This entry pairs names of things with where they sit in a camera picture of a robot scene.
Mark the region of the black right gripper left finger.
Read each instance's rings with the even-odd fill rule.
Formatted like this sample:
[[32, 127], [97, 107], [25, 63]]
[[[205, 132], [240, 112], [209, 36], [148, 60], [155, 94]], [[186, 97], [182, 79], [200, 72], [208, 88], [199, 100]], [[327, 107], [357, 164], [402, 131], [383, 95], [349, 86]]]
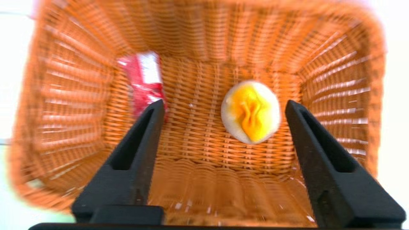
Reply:
[[77, 223], [163, 223], [163, 208], [147, 201], [164, 119], [162, 100], [143, 111], [74, 201]]

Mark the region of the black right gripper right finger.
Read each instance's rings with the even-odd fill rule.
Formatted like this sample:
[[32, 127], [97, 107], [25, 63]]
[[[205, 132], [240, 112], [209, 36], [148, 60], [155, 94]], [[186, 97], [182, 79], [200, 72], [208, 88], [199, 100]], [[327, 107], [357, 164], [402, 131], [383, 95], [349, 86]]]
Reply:
[[400, 228], [404, 209], [303, 105], [285, 116], [320, 228]]

